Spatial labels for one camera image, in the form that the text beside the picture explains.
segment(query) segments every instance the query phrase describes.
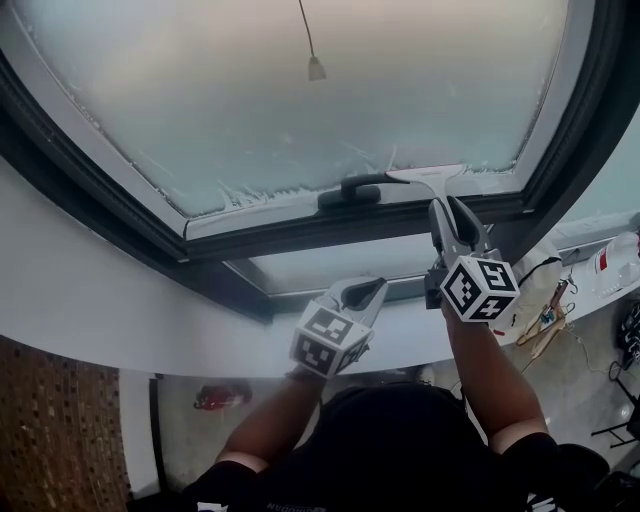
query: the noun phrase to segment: marker cube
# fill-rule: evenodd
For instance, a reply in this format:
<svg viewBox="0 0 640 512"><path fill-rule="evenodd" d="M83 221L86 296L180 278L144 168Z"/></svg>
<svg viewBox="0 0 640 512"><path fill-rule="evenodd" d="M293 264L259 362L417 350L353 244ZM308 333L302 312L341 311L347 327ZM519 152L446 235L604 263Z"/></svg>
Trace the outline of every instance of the marker cube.
<svg viewBox="0 0 640 512"><path fill-rule="evenodd" d="M504 261L459 256L440 290L463 322L493 322L520 295L511 265Z"/></svg>
<svg viewBox="0 0 640 512"><path fill-rule="evenodd" d="M312 372L331 378L360 358L372 332L311 301L298 322L289 355Z"/></svg>

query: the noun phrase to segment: glass pane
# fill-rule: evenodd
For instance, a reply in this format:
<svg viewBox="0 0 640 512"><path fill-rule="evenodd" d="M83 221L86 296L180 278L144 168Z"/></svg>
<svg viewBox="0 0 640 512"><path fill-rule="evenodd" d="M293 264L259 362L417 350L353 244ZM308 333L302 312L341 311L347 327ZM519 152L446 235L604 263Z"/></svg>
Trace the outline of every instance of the glass pane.
<svg viewBox="0 0 640 512"><path fill-rule="evenodd" d="M267 293L328 288L339 279L424 275L438 253L429 233L252 258Z"/></svg>
<svg viewBox="0 0 640 512"><path fill-rule="evenodd" d="M188 216L389 168L509 170L567 11L566 0L18 5L78 108Z"/></svg>
<svg viewBox="0 0 640 512"><path fill-rule="evenodd" d="M571 241L597 240L611 236L616 228L619 231L638 225L639 145L640 113L636 112L607 163L553 229L551 236L559 247L573 245Z"/></svg>

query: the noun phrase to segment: floor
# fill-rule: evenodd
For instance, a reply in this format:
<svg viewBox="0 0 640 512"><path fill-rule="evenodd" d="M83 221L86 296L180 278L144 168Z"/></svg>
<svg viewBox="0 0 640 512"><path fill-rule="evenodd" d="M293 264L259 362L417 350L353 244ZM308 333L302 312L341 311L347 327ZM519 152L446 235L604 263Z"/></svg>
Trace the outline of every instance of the floor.
<svg viewBox="0 0 640 512"><path fill-rule="evenodd" d="M525 371L527 380L538 394L553 437L559 443L577 443L594 449L612 467L636 444L610 449L610 444L617 442L615 438L608 434L597 437L591 437L590 434L594 430L626 421L631 412L624 393L609 382L607 376L609 364L618 357L613 346L613 333L620 315L628 306L628 300L623 299L578 320L572 332L583 340L584 348L569 333L561 332ZM529 345L505 348L519 369L524 369L529 363L530 350ZM460 386L453 360L436 363L433 368L436 385L459 394ZM629 372L620 379L634 395L638 395L640 370L636 367L633 371L637 376ZM413 369L404 369L338 378L330 383L323 398L329 399L335 392L350 385L406 380L414 373ZM209 468L233 428L255 404L278 387L280 380L251 380L253 397L247 405L218 411L194 409L194 397L200 388L216 383L214 379L176 376L166 376L160 381L164 462L170 485L176 489L194 481ZM306 435L311 432L314 423L315 417ZM628 434L624 429L621 430L621 437L627 439Z"/></svg>

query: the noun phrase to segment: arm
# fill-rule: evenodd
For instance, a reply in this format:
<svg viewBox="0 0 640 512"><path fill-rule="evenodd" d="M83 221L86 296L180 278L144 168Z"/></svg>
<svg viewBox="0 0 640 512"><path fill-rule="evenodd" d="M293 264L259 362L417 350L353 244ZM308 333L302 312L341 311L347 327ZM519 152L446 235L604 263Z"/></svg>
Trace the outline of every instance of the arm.
<svg viewBox="0 0 640 512"><path fill-rule="evenodd" d="M489 447L504 453L534 432L547 433L533 389L502 352L485 324L462 322L442 301L460 382Z"/></svg>
<svg viewBox="0 0 640 512"><path fill-rule="evenodd" d="M233 460L259 472L289 453L304 433L325 383L322 377L294 370L235 428L216 462Z"/></svg>

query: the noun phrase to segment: white bottle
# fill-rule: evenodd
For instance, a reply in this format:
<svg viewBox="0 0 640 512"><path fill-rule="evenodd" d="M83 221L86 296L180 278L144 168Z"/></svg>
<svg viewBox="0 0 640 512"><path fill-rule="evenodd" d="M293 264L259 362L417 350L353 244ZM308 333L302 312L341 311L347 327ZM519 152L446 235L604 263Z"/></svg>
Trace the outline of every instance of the white bottle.
<svg viewBox="0 0 640 512"><path fill-rule="evenodd" d="M640 279L640 238L620 233L589 260L593 293L604 298Z"/></svg>

